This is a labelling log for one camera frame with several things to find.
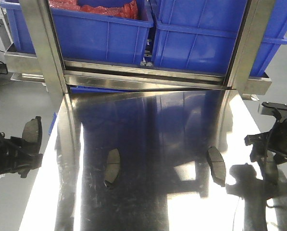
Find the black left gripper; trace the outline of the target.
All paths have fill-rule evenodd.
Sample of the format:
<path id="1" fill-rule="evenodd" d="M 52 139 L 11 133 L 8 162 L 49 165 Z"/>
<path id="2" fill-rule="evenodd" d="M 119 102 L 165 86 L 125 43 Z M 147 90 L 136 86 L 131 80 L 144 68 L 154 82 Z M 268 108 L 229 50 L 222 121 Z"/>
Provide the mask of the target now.
<path id="1" fill-rule="evenodd" d="M 41 142 L 42 138 L 27 141 L 11 136 L 6 139 L 0 132 L 0 175 L 18 172 L 21 178 L 26 178 L 30 168 L 41 167 Z"/>

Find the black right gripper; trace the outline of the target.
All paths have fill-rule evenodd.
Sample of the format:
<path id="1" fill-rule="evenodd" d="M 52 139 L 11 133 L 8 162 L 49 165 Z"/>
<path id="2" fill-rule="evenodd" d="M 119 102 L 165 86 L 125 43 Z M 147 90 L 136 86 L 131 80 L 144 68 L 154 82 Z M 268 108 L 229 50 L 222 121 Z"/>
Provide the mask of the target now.
<path id="1" fill-rule="evenodd" d="M 257 162 L 266 157 L 267 147 L 274 152 L 274 161 L 277 165 L 287 162 L 287 119 L 278 123 L 271 131 L 269 144 L 269 132 L 263 132 L 255 135 L 247 135 L 244 138 L 246 146 L 252 145 L 250 161 Z"/>

